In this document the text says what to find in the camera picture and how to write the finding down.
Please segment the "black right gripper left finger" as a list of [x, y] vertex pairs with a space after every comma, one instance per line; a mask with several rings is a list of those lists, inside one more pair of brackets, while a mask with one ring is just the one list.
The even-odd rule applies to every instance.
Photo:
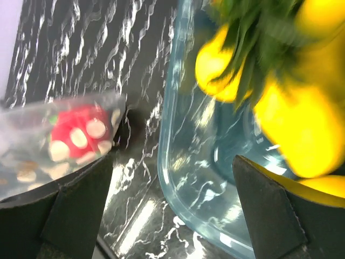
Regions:
[[112, 172], [106, 155], [1, 200], [1, 258], [92, 258]]

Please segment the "red toy pepper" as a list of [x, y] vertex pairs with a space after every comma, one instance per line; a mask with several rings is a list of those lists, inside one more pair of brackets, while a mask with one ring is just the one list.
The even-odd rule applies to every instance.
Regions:
[[98, 105], [81, 105], [62, 111], [50, 134], [49, 156], [54, 162], [86, 164], [112, 147], [109, 112]]

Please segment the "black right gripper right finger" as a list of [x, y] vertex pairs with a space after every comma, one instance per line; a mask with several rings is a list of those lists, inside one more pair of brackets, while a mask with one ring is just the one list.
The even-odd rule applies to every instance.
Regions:
[[241, 155], [232, 168], [256, 258], [344, 258], [344, 198]]

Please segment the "clear polka-dot zip bag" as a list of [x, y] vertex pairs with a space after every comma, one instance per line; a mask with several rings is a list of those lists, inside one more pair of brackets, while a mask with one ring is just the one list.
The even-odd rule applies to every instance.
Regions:
[[1, 110], [1, 199], [106, 155], [125, 110], [126, 97], [114, 91]]

